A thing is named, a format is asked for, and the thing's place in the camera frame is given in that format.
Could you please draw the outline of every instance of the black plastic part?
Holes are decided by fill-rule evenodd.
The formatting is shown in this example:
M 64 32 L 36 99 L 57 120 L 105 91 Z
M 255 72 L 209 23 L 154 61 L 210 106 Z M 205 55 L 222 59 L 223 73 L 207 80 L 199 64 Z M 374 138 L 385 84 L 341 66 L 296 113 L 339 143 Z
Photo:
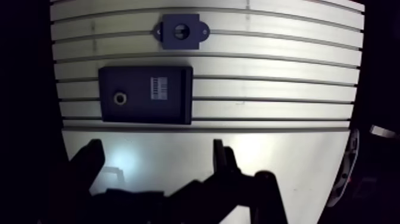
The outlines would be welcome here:
M 191 67 L 104 67 L 99 70 L 105 122 L 168 123 L 192 121 Z M 126 102 L 117 104 L 116 94 Z

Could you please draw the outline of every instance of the metal plate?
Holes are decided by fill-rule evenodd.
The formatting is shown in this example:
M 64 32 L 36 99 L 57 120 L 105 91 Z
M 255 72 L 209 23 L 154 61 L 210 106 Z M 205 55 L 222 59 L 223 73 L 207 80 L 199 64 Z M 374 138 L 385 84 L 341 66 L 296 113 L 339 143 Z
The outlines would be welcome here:
M 55 64 L 56 79 L 98 77 L 104 66 L 192 66 L 195 77 L 238 77 L 244 79 L 275 79 L 321 81 L 328 83 L 358 82 L 359 70 L 321 64 L 254 58 L 223 57 L 145 57 L 112 60 L 80 61 Z
M 75 0 L 66 1 L 51 6 L 51 20 L 79 17 L 83 15 L 96 15 L 127 10 L 157 9 L 171 7 L 203 7 L 230 10 L 254 10 L 265 13 L 294 15 L 297 17 L 311 18 L 328 21 L 330 23 L 362 29 L 364 16 L 361 13 L 342 8 L 319 4 L 313 1 L 282 1 L 282 0 Z
M 293 121 L 279 121 L 279 122 L 244 122 L 244 121 L 194 121 L 190 126 L 188 125 L 155 125 L 155 124 L 139 124 L 139 123 L 113 123 L 103 122 L 102 120 L 64 120 L 64 127 L 82 127 L 82 128 L 121 128 L 125 130 L 132 129 L 269 129 L 270 132 L 276 132 L 278 129 L 281 131 L 294 131 L 294 130 L 310 130 L 310 129 L 332 129 L 332 128 L 348 128 L 350 122 L 293 122 Z
M 61 99 L 98 98 L 98 81 L 57 83 Z M 316 85 L 292 82 L 269 82 L 251 80 L 195 79 L 193 97 L 197 98 L 266 98 L 302 101 L 354 100 L 355 87 Z
M 61 102 L 63 117 L 101 117 L 99 101 Z M 353 105 L 299 102 L 194 101 L 193 119 L 342 119 L 351 117 Z
M 81 58 L 83 57 L 107 58 L 109 55 L 151 54 L 158 52 L 174 51 L 160 49 L 158 42 L 150 35 L 103 38 L 91 41 L 56 43 L 53 45 L 55 60 L 74 58 L 82 60 Z M 187 50 L 185 52 L 204 52 L 216 55 L 269 55 L 271 57 L 327 61 L 349 66 L 359 66 L 361 62 L 361 51 L 317 43 L 253 36 L 210 35 L 205 42 L 200 43 L 200 50 Z
M 173 10 L 170 13 L 188 13 L 188 11 Z M 361 32 L 315 22 L 244 13 L 196 13 L 200 15 L 201 21 L 210 27 L 211 33 L 275 35 L 277 38 L 297 38 L 303 41 L 319 41 L 327 45 L 341 44 L 357 48 L 363 45 Z M 150 33 L 162 16 L 162 13 L 137 13 L 56 23 L 51 26 L 52 39 L 75 41 L 90 37 L 145 35 Z

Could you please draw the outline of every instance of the silver panel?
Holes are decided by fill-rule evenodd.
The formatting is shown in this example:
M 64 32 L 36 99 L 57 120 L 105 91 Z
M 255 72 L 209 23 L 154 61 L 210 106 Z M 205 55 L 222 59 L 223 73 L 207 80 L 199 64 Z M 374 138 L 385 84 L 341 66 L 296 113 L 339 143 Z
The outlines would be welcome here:
M 102 120 L 64 120 L 65 127 L 99 127 L 99 128 L 115 128 L 122 127 L 125 129 L 312 129 L 312 128 L 347 128 L 350 122 L 243 122 L 243 121 L 192 121 L 188 125 L 155 125 L 155 124 L 141 124 L 141 123 L 113 123 L 103 122 Z
M 179 51 L 162 50 L 158 41 L 150 35 L 103 38 L 53 45 L 55 60 L 157 52 Z M 275 57 L 328 61 L 352 66 L 359 66 L 361 62 L 361 51 L 317 43 L 254 36 L 210 35 L 207 41 L 200 43 L 200 50 L 187 50 L 185 52 L 271 55 Z
M 193 67 L 195 76 L 239 76 L 276 79 L 305 79 L 324 82 L 356 84 L 359 70 L 253 58 L 218 57 L 148 57 L 121 58 L 114 60 L 81 61 L 55 64 L 56 79 L 80 79 L 98 77 L 98 69 L 104 66 L 182 66 Z
M 285 35 L 293 38 L 307 38 L 362 47 L 363 34 L 325 24 L 294 20 L 275 16 L 240 13 L 199 12 L 201 21 L 211 29 L 211 33 L 220 31 L 257 32 L 269 35 Z M 126 35 L 126 32 L 147 31 L 154 28 L 162 13 L 137 13 L 87 18 L 52 25 L 52 39 L 90 37 L 91 35 Z
M 98 98 L 98 81 L 57 83 L 58 97 Z M 195 79 L 193 97 L 279 98 L 351 102 L 356 88 L 307 83 Z
M 212 140 L 231 146 L 242 172 L 275 173 L 290 224 L 317 223 L 338 171 L 348 132 L 123 133 L 62 132 L 69 158 L 90 139 L 103 141 L 106 162 L 90 191 L 106 188 L 170 195 L 213 172 Z M 236 214 L 243 220 L 248 214 Z
M 312 1 L 282 0 L 85 0 L 67 1 L 51 6 L 51 20 L 78 17 L 82 15 L 111 13 L 122 10 L 142 10 L 166 7 L 207 7 L 230 10 L 254 10 L 306 17 L 338 23 L 357 29 L 364 27 L 364 16 L 353 11 L 319 4 Z
M 101 117 L 99 101 L 60 102 L 64 117 Z M 194 101 L 193 118 L 348 119 L 353 105 L 298 102 Z
M 338 6 L 352 8 L 354 10 L 361 11 L 361 12 L 363 12 L 365 10 L 364 5 L 357 3 L 357 2 L 349 1 L 349 0 L 321 0 L 321 2 L 328 2 L 328 3 L 338 5 Z

